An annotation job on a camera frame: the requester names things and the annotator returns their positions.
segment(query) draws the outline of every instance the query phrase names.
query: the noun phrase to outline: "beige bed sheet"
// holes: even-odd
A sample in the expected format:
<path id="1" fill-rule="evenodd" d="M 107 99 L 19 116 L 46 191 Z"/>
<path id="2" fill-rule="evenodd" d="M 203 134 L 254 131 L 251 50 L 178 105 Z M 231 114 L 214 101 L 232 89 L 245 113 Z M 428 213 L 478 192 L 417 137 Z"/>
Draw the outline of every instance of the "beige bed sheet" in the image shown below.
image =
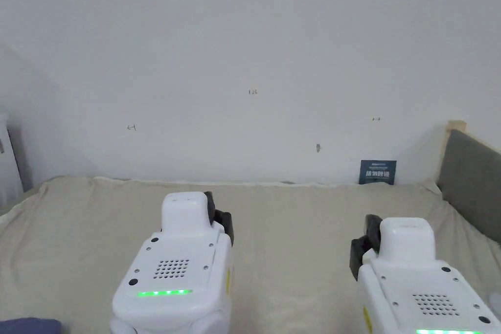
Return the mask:
<path id="1" fill-rule="evenodd" d="M 17 204 L 20 204 L 21 202 L 26 200 L 26 198 L 37 194 L 39 188 L 40 188 L 40 186 L 32 188 L 32 189 L 24 192 L 23 194 L 21 194 L 21 196 L 17 200 L 14 200 L 13 202 L 9 202 L 7 205 L 1 206 L 0 207 L 0 216 L 11 211 L 11 209 L 14 206 L 16 206 Z"/>
<path id="2" fill-rule="evenodd" d="M 233 214 L 231 333 L 357 333 L 349 269 L 364 216 L 426 218 L 437 253 L 486 300 L 501 291 L 501 250 L 441 200 L 433 184 L 390 187 L 199 186 L 57 178 L 0 217 L 0 320 L 61 320 L 108 333 L 111 299 L 171 192 L 211 190 Z"/>

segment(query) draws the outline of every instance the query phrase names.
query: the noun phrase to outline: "white cabinet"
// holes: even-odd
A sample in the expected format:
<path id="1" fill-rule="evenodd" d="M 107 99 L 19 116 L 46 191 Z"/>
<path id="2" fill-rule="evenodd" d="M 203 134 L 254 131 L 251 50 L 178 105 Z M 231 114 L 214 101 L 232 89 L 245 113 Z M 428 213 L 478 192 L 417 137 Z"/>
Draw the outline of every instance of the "white cabinet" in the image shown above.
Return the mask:
<path id="1" fill-rule="evenodd" d="M 18 165 L 7 132 L 7 115 L 0 114 L 0 206 L 23 193 Z"/>

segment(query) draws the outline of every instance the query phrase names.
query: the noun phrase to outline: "yellow label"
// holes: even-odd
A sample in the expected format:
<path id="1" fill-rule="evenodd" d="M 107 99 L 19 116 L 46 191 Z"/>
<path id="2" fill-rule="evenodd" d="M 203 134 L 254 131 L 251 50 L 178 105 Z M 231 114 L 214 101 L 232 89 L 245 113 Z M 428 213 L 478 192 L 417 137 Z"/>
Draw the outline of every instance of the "yellow label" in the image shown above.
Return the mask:
<path id="1" fill-rule="evenodd" d="M 371 317 L 369 316 L 369 312 L 367 311 L 367 308 L 365 308 L 365 306 L 364 306 L 364 319 L 365 319 L 365 325 L 367 325 L 367 330 L 369 331 L 370 334 L 372 334 Z"/>
<path id="2" fill-rule="evenodd" d="M 231 280 L 231 278 L 230 278 L 230 272 L 229 272 L 229 268 L 228 268 L 228 274 L 226 275 L 226 295 L 229 295 L 229 286 L 231 284 L 230 280 Z"/>

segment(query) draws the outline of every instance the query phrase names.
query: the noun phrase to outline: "white robot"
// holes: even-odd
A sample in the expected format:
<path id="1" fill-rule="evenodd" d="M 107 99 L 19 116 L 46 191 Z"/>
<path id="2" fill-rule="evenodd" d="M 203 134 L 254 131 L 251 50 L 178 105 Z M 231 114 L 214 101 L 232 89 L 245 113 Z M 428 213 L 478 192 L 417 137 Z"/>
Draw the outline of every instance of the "white robot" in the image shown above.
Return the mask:
<path id="1" fill-rule="evenodd" d="M 227 334 L 231 214 L 210 192 L 173 193 L 162 229 L 144 242 L 113 297 L 113 334 Z"/>
<path id="2" fill-rule="evenodd" d="M 435 258 L 422 218 L 368 215 L 352 241 L 350 268 L 369 334 L 501 334 L 501 324 L 463 276 Z"/>

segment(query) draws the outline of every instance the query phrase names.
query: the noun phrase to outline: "wooden bed frame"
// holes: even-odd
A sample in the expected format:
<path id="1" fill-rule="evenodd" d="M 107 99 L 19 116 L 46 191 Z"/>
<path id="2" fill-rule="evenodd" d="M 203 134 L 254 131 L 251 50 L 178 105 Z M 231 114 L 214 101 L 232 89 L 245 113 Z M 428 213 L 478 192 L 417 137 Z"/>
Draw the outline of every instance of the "wooden bed frame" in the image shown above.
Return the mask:
<path id="1" fill-rule="evenodd" d="M 436 179 L 443 199 L 484 235 L 501 244 L 501 152 L 448 123 Z"/>

